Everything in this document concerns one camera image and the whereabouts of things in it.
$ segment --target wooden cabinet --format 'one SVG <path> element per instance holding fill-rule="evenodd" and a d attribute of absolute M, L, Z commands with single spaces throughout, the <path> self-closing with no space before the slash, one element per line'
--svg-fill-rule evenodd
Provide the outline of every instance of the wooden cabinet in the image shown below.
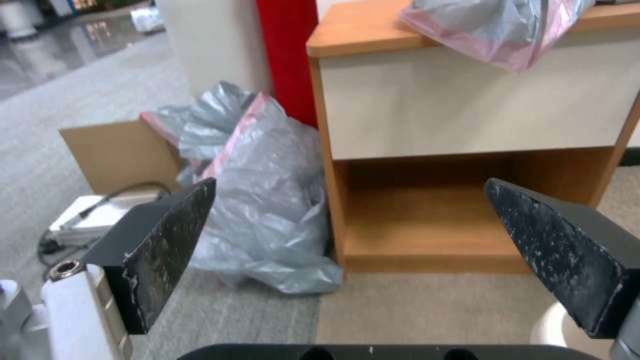
<path fill-rule="evenodd" d="M 640 4 L 596 7 L 514 74 L 335 4 L 307 43 L 347 272 L 521 272 L 489 177 L 596 206 L 640 117 Z"/>

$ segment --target white cabinet panel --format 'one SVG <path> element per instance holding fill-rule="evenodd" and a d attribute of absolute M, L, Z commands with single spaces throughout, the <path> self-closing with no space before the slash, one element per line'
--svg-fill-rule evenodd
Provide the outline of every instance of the white cabinet panel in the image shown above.
<path fill-rule="evenodd" d="M 614 145 L 640 30 L 577 33 L 514 74 L 446 47 L 321 60 L 333 158 Z"/>

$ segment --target pink plastic bag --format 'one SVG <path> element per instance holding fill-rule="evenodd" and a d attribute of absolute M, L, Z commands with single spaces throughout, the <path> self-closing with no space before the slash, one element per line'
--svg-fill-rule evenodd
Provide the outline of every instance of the pink plastic bag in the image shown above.
<path fill-rule="evenodd" d="M 531 67 L 595 0 L 414 0 L 401 19 L 472 58 L 516 72 Z"/>

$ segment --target open shelf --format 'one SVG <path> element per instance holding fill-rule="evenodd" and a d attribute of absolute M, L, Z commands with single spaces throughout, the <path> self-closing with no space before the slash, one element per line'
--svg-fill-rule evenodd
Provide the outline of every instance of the open shelf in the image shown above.
<path fill-rule="evenodd" d="M 388 270 L 525 270 L 481 184 L 361 191 L 348 203 L 345 257 L 353 271 L 372 271 L 380 260 Z"/>
<path fill-rule="evenodd" d="M 526 272 L 484 196 L 500 177 L 589 204 L 611 148 L 337 161 L 348 272 Z"/>

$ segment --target red pillar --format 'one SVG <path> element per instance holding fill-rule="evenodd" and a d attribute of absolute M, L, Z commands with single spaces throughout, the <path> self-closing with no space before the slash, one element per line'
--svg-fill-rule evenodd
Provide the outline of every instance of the red pillar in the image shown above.
<path fill-rule="evenodd" d="M 305 43 L 316 28 L 316 0 L 256 0 L 275 98 L 288 116 L 317 127 Z"/>

